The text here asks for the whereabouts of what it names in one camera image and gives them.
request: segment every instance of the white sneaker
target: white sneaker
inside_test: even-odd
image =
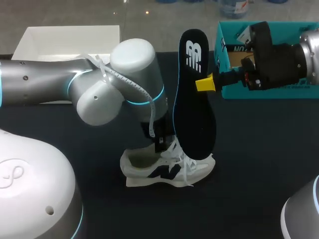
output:
[[[126,176],[127,187],[147,186],[164,182],[175,187],[191,186],[205,178],[214,168],[215,160],[210,154],[206,159],[193,160],[182,151],[175,138],[167,151],[156,154],[155,145],[125,150],[121,157],[121,170]],[[148,167],[134,167],[131,162],[154,162]]]

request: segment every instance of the black insole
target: black insole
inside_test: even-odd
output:
[[[207,93],[198,92],[195,83],[207,77],[208,52],[208,40],[201,30],[191,29],[182,35],[173,124],[183,151],[195,160],[208,157],[216,139],[216,120]]]

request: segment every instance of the new balance n logo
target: new balance n logo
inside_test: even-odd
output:
[[[186,58],[186,64],[200,73],[201,67],[200,67],[200,64],[198,63],[201,61],[200,45],[198,43],[187,41],[186,54],[189,56]]]
[[[157,169],[155,169],[153,171],[153,173],[151,173],[148,177],[149,178],[156,178],[156,177],[161,177],[164,179],[169,179],[169,180],[173,180],[177,173],[180,171],[181,166],[176,164],[171,170],[169,170],[169,166],[168,165],[162,165],[157,167]]]

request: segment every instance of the black table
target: black table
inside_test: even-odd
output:
[[[172,107],[177,53],[158,59]],[[3,108],[0,127],[50,143],[70,160],[89,239],[282,239],[282,206],[319,174],[319,101],[209,99],[216,168],[195,187],[125,187],[123,151],[150,143],[127,107],[102,127],[85,125],[71,105]]]

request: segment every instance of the teal shoe box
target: teal shoe box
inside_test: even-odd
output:
[[[233,52],[245,51],[244,43],[237,39],[240,39],[239,37],[244,34],[249,25],[255,23],[258,22],[226,21],[219,23],[214,57],[220,73],[240,66],[240,64],[231,65],[230,62],[233,60],[230,59],[230,55],[234,55]],[[315,30],[319,27],[318,22],[268,22],[268,24],[273,44],[297,44],[304,31]],[[294,85],[265,91],[249,91],[241,82],[238,82],[234,85],[224,86],[222,95],[225,99],[318,99],[319,86],[311,85],[304,78]]]

